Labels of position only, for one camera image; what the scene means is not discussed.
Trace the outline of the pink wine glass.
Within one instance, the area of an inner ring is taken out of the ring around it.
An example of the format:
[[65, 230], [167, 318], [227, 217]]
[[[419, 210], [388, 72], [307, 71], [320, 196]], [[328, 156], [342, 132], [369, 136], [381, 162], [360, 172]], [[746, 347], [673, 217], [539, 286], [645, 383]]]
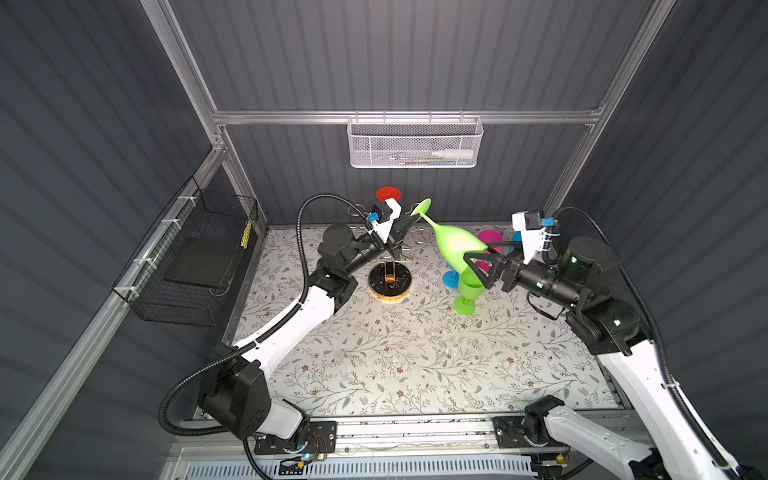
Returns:
[[[502, 242], [504, 240], [502, 233], [496, 230], [483, 230], [477, 235], [477, 237], [485, 244]], [[488, 273], [491, 268], [491, 264], [484, 260], [478, 260], [476, 265], [480, 267], [485, 273]]]

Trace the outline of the red wine glass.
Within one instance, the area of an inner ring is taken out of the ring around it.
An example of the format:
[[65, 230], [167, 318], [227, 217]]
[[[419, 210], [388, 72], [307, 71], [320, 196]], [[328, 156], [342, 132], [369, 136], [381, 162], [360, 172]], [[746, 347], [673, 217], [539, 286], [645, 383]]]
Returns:
[[395, 201], [399, 201], [402, 197], [401, 191], [393, 186], [385, 186], [381, 187], [376, 192], [376, 198], [378, 201], [385, 202], [389, 199], [394, 199]]

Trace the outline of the green wine glass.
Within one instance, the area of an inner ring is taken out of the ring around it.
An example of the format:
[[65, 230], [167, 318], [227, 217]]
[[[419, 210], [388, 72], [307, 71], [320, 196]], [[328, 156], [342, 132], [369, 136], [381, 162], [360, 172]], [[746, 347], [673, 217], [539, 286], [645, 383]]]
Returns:
[[460, 297], [454, 301], [454, 309], [461, 315], [472, 315], [476, 311], [476, 299], [485, 292], [485, 286], [471, 268], [460, 274], [458, 290]]
[[421, 201], [412, 211], [434, 230], [439, 251], [446, 262], [459, 274], [467, 268], [465, 253], [484, 253], [487, 245], [469, 231], [452, 225], [441, 225], [432, 220], [427, 212], [432, 204], [430, 198]]

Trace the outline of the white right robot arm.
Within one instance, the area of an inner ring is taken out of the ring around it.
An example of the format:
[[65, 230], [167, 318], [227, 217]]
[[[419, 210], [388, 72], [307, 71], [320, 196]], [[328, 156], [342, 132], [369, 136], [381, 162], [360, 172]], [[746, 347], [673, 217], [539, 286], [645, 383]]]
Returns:
[[486, 288], [519, 286], [565, 310], [571, 330], [623, 391], [650, 443], [633, 441], [546, 395], [529, 404], [522, 421], [534, 447], [558, 442], [623, 479], [759, 479], [714, 437], [667, 368], [661, 336], [629, 303], [610, 292], [621, 262], [605, 242], [570, 241], [553, 264], [501, 255], [480, 243], [460, 254]]

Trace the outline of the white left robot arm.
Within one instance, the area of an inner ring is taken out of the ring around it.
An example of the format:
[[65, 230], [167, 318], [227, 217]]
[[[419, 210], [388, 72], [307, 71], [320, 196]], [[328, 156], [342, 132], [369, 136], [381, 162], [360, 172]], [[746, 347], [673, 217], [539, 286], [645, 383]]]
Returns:
[[391, 221], [386, 241], [377, 232], [356, 237], [346, 224], [327, 227], [318, 245], [317, 266], [308, 277], [306, 298], [293, 301], [236, 345], [238, 349], [254, 345], [253, 349], [204, 372], [198, 406], [240, 440], [266, 434], [303, 442], [307, 415], [288, 401], [271, 398], [271, 374], [304, 337], [348, 302], [358, 285], [354, 272], [386, 251], [399, 254], [418, 220], [412, 215]]

